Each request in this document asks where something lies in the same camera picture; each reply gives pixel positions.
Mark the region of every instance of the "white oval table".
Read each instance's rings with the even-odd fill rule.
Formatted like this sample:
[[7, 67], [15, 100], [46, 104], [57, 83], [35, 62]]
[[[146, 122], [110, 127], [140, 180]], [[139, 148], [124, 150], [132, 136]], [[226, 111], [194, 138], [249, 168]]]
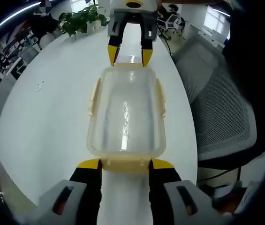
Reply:
[[[76, 166], [95, 158], [86, 147], [90, 97], [110, 66], [107, 29], [87, 37], [62, 35], [25, 69], [0, 117], [0, 161], [19, 189], [36, 205]], [[128, 24], [119, 55], [141, 55], [140, 28]], [[178, 71], [160, 38], [149, 63], [166, 96], [167, 148], [159, 157], [172, 163], [182, 180], [196, 183], [194, 123]], [[98, 224], [152, 224], [148, 176], [102, 172]]]

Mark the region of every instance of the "ceiling light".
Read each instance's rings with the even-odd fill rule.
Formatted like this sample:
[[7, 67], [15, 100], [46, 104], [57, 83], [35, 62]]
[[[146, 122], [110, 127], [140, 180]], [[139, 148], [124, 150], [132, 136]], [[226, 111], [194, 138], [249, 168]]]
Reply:
[[222, 12], [222, 11], [220, 11], [220, 10], [217, 10], [217, 9], [215, 9], [215, 8], [214, 8], [213, 10], [215, 10], [215, 11], [217, 11], [217, 12], [219, 12], [219, 13], [223, 14], [223, 15], [226, 15], [226, 16], [230, 17], [230, 15], [229, 15], [229, 14], [227, 14], [227, 13], [224, 13], [224, 12]]
[[11, 16], [9, 16], [9, 17], [7, 17], [5, 20], [3, 20], [3, 21], [0, 23], [0, 26], [2, 26], [4, 23], [6, 23], [8, 20], [10, 20], [11, 18], [15, 17], [16, 15], [18, 15], [18, 14], [24, 12], [25, 10], [27, 10], [27, 9], [29, 9], [29, 8], [35, 7], [35, 6], [39, 5], [39, 4], [40, 4], [40, 2], [37, 2], [37, 3], [34, 3], [34, 4], [30, 5], [30, 6], [27, 6], [27, 7], [25, 7], [25, 8], [22, 8], [21, 10], [17, 11], [16, 13], [12, 14]]

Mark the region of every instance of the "potted plant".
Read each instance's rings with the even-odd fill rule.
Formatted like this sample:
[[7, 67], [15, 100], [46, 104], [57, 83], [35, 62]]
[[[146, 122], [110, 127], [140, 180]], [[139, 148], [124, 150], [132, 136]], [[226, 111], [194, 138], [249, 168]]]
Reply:
[[88, 26], [90, 23], [97, 30], [106, 21], [106, 17], [98, 13], [99, 8], [97, 4], [93, 4], [77, 13], [61, 14], [59, 17], [61, 31], [70, 36], [76, 35], [78, 32], [87, 33], [90, 31], [90, 26]]

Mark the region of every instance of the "plastic food container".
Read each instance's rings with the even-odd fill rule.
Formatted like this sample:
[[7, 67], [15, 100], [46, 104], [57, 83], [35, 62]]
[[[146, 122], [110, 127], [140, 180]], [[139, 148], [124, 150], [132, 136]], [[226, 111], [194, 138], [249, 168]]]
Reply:
[[91, 97], [87, 147], [104, 169], [145, 171], [166, 148], [165, 111], [164, 92], [152, 69], [132, 63], [109, 67]]

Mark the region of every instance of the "green leaves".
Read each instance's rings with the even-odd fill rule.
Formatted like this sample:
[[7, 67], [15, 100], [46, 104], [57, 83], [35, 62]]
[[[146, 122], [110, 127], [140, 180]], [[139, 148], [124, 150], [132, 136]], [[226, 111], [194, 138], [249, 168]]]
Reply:
[[100, 20], [102, 23], [106, 21], [103, 14], [98, 14], [98, 9], [101, 8], [97, 4], [90, 5], [77, 13], [63, 13], [59, 17], [59, 26], [63, 33], [68, 33], [70, 36], [77, 32], [87, 32], [87, 22]]

